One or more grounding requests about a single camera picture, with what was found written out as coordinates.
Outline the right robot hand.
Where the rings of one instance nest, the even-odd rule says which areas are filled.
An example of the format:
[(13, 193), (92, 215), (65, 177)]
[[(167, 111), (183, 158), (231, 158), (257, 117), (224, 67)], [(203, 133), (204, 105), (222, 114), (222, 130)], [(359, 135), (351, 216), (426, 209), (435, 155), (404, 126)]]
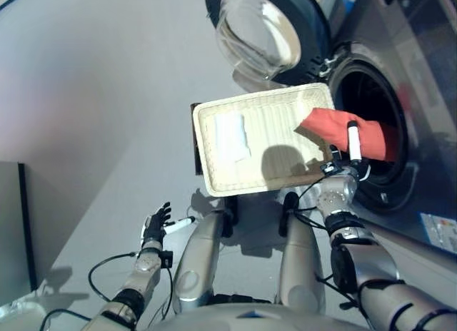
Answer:
[(371, 166), (367, 160), (364, 160), (361, 155), (361, 140), (358, 132), (358, 124), (356, 121), (347, 123), (348, 136), (348, 159), (344, 160), (340, 150), (333, 144), (330, 145), (331, 154), (333, 156), (333, 164), (336, 172), (341, 172), (344, 167), (349, 167), (355, 170), (356, 180), (362, 182), (368, 179), (371, 173)]

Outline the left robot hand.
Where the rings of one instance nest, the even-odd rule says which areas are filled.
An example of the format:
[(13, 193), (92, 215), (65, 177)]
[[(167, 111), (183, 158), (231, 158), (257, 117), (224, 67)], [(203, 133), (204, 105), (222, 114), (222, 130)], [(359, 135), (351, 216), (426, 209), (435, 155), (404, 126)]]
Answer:
[(141, 248), (151, 241), (162, 245), (166, 235), (175, 233), (195, 222), (194, 216), (171, 220), (171, 203), (165, 202), (154, 214), (146, 217), (141, 229)]

